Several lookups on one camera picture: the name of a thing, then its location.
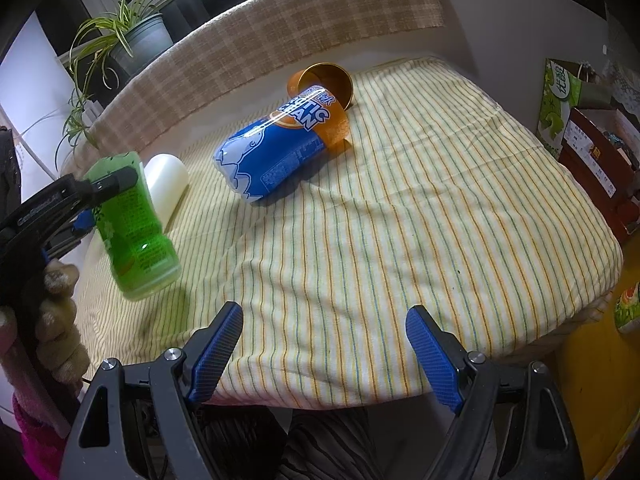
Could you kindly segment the pink sleeve forearm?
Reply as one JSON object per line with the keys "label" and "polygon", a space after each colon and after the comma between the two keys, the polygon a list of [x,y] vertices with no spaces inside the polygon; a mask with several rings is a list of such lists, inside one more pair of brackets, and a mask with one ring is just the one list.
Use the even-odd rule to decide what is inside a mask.
{"label": "pink sleeve forearm", "polygon": [[23,457],[38,479],[58,480],[67,440],[14,393],[14,417],[22,433]]}

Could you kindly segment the gloved left hand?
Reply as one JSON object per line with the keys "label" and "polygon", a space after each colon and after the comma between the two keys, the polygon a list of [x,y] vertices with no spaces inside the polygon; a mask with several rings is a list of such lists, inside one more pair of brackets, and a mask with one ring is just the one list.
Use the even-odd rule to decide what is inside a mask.
{"label": "gloved left hand", "polygon": [[[86,347],[80,341],[75,325],[77,307],[73,300],[79,278],[77,266],[58,259],[49,262],[43,271],[43,284],[47,297],[38,308],[35,325],[36,356],[52,378],[73,393],[78,393],[90,360]],[[17,363],[8,355],[17,338],[14,313],[1,308],[1,366],[6,379],[14,389],[14,396],[28,396],[27,379]]]}

